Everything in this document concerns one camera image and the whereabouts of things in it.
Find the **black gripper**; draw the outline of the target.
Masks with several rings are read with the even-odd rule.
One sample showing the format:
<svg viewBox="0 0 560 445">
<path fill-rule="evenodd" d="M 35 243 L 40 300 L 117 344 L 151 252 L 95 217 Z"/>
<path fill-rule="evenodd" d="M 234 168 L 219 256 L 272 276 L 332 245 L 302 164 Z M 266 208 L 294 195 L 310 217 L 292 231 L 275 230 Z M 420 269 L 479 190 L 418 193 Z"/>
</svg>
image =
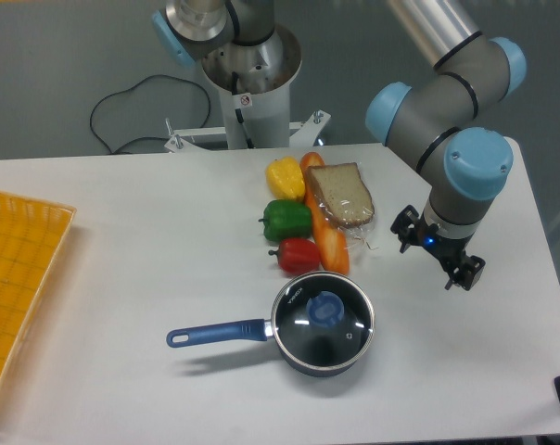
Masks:
<svg viewBox="0 0 560 445">
<path fill-rule="evenodd" d="M 469 236 L 449 237 L 439 232 L 435 222 L 428 222 L 412 206 L 406 206 L 395 218 L 390 231 L 400 242 L 400 253 L 410 246 L 423 248 L 433 256 L 447 273 L 445 289 L 458 286 L 469 291 L 480 279 L 486 262 L 478 256 L 467 256 Z"/>
</svg>

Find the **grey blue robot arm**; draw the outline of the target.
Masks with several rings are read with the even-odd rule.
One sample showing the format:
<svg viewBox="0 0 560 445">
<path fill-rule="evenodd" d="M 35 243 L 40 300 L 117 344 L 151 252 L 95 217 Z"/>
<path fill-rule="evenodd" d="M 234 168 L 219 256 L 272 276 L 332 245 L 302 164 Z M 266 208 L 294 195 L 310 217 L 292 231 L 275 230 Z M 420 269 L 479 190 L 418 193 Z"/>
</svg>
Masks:
<svg viewBox="0 0 560 445">
<path fill-rule="evenodd" d="M 503 190 L 514 161 L 506 139 L 473 125 L 523 82 L 522 50 L 486 38 L 455 1 L 393 1 L 390 9 L 436 73 L 420 89 L 384 87 L 365 125 L 430 184 L 425 208 L 403 210 L 391 230 L 403 248 L 436 258 L 451 285 L 470 289 L 485 262 L 466 246 Z M 152 23 L 182 66 L 198 64 L 219 92 L 227 145 L 287 146 L 289 86 L 301 66 L 296 37 L 277 24 L 271 1 L 171 1 Z"/>
</svg>

